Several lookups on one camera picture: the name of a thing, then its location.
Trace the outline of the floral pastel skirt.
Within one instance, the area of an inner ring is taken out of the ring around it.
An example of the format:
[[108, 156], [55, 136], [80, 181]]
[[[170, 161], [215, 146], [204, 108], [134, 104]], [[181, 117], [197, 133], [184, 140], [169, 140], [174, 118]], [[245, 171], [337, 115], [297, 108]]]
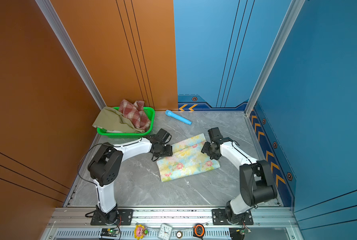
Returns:
[[217, 160], [201, 152], [205, 143], [204, 134], [199, 134], [173, 144], [172, 156], [156, 161], [161, 181], [169, 182], [220, 168]]

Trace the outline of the red plaid skirt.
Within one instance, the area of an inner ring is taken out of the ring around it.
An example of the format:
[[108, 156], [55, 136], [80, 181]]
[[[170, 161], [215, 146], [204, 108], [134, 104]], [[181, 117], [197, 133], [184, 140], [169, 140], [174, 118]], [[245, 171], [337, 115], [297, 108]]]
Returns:
[[149, 130], [151, 120], [144, 112], [144, 101], [138, 100], [131, 103], [123, 99], [120, 103], [119, 111], [125, 118], [131, 121], [137, 131], [144, 133]]

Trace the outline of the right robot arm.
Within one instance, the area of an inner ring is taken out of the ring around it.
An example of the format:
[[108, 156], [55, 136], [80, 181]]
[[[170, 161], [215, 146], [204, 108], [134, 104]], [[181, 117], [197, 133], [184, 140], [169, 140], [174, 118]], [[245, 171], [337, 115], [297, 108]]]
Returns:
[[221, 135], [219, 128], [208, 130], [210, 142], [205, 142], [201, 152], [212, 160], [227, 158], [239, 170], [240, 194], [225, 206], [226, 219], [233, 225], [243, 221], [248, 212], [277, 198], [269, 163], [245, 153], [231, 138]]

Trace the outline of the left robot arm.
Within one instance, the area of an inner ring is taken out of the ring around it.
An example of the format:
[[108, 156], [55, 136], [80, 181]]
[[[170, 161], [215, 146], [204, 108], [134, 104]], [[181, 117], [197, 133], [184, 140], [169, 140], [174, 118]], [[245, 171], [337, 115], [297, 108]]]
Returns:
[[119, 223], [120, 213], [114, 196], [114, 181], [118, 177], [121, 163], [141, 154], [152, 154], [155, 162], [162, 157], [173, 155], [169, 145], [171, 134], [160, 129], [157, 134], [142, 137], [139, 140], [122, 145], [104, 143], [100, 146], [87, 170], [96, 187], [97, 205], [93, 212], [98, 219], [107, 225]]

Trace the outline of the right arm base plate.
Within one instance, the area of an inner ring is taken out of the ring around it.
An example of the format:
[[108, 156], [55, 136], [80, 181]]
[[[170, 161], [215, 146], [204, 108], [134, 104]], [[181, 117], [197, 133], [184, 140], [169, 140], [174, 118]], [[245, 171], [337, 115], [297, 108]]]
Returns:
[[232, 210], [229, 209], [212, 209], [212, 221], [216, 226], [221, 225], [246, 225], [252, 226], [254, 224], [251, 211], [241, 214], [234, 214]]

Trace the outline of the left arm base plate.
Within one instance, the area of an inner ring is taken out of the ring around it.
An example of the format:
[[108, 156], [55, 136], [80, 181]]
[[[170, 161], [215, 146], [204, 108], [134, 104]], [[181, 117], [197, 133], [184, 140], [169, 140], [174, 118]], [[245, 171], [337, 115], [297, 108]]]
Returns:
[[130, 226], [132, 218], [133, 209], [113, 209], [109, 213], [96, 209], [90, 224], [92, 226]]

